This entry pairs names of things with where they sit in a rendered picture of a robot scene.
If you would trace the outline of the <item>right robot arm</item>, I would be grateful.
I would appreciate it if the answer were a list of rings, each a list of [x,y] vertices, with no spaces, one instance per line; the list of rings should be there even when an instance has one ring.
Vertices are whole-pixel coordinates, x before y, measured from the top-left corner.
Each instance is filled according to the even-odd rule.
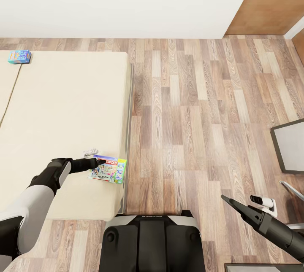
[[[221,198],[240,213],[241,218],[256,232],[300,261],[304,268],[304,234],[295,232],[276,219],[277,207],[274,199],[251,195],[252,202],[265,206],[255,208],[251,205],[247,207],[224,195],[221,195]]]

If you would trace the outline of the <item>board game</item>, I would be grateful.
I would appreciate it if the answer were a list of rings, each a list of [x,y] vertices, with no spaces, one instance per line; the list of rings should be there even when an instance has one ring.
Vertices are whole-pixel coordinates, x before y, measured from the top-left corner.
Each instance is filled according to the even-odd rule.
[[[97,154],[95,154],[93,157],[97,160],[106,160],[106,163],[98,165],[97,168],[90,169],[87,178],[123,184],[123,178],[127,164],[126,159],[101,156]]]
[[[10,64],[27,63],[30,60],[31,52],[29,50],[11,51],[8,57]]]

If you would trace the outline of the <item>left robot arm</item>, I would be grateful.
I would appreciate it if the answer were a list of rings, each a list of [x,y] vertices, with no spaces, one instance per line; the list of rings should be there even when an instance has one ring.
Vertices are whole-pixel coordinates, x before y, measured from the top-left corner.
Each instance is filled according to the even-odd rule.
[[[97,149],[81,151],[79,161],[55,158],[7,208],[0,212],[0,272],[36,244],[50,205],[68,174],[97,168],[106,160],[90,158]]]

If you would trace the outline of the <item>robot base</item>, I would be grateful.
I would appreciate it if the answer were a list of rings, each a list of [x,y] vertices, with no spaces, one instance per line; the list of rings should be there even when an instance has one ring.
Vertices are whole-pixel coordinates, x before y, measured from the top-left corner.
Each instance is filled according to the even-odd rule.
[[[197,220],[190,210],[117,214],[106,223],[98,272],[206,272]]]

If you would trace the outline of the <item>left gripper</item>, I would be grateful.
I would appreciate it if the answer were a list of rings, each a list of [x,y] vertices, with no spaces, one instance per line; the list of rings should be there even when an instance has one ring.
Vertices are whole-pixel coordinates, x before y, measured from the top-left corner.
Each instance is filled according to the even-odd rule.
[[[97,168],[98,165],[106,163],[106,160],[103,160],[103,159],[97,160],[96,158],[89,159],[89,156],[87,156],[87,157],[88,157],[88,159],[85,159],[85,158],[79,159],[81,166],[80,166],[80,169],[78,172],[84,172],[84,171],[87,171],[90,169],[94,169],[94,168]]]

